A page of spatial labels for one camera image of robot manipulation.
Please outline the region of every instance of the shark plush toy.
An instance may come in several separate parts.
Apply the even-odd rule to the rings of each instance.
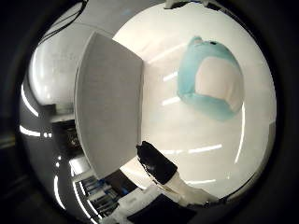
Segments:
[[[212,119],[232,118],[243,105],[244,83],[233,53],[223,44],[195,36],[178,70],[178,96]]]

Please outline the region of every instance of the white surface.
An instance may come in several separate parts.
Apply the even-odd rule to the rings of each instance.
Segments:
[[[79,59],[94,30],[72,24],[36,49],[30,63],[29,81],[40,104],[74,102]]]
[[[227,60],[207,57],[196,73],[195,91],[222,99],[236,112],[243,104],[243,78],[239,70]]]
[[[142,60],[94,33],[84,50],[75,87],[75,122],[84,154],[101,179],[135,155],[140,138]]]
[[[163,7],[140,12],[114,36],[145,61],[141,139],[174,162],[189,185],[222,197],[246,182],[263,159],[269,123],[276,119],[270,70],[254,40],[225,14],[194,3],[174,10]],[[224,44],[242,69],[245,104],[226,122],[210,119],[181,101],[163,105],[177,97],[173,74],[195,35]],[[136,159],[121,169],[139,186],[152,183]]]
[[[87,162],[84,155],[76,157],[69,161],[69,164],[74,170],[75,175],[80,175],[91,169],[90,164]]]

